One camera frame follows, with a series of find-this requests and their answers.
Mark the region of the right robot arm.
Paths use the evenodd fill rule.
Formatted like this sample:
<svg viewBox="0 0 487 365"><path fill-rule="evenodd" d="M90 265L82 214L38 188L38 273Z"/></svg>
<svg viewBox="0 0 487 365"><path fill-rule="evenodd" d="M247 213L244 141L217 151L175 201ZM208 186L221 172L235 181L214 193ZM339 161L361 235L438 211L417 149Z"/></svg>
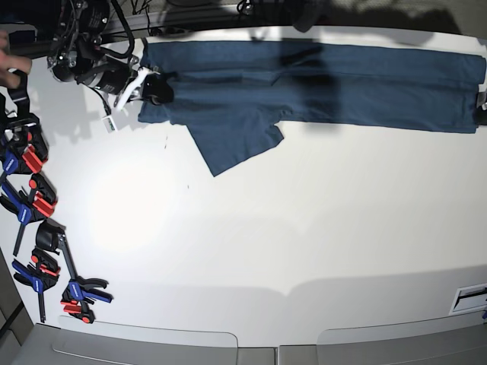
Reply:
<svg viewBox="0 0 487 365"><path fill-rule="evenodd" d="M125 31L128 48L124 52L102 46L102 33L114 10ZM85 86L102 100L109 115L108 96L121 110L127 103L142 100L163 101L158 73L150 68L136 69L135 37L117 1L63 1L58 30L47 56L47 66L60 82Z"/></svg>

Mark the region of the person hand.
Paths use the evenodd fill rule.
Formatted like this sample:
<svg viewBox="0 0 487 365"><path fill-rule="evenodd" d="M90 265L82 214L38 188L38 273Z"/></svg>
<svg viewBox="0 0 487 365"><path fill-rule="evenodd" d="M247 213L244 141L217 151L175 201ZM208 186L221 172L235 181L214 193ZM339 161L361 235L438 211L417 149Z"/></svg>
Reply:
<svg viewBox="0 0 487 365"><path fill-rule="evenodd" d="M7 53L8 33L1 30L1 86L7 89L16 89L21 83L18 75L11 72L12 69L30 74L32 61L23 56L15 56Z"/></svg>

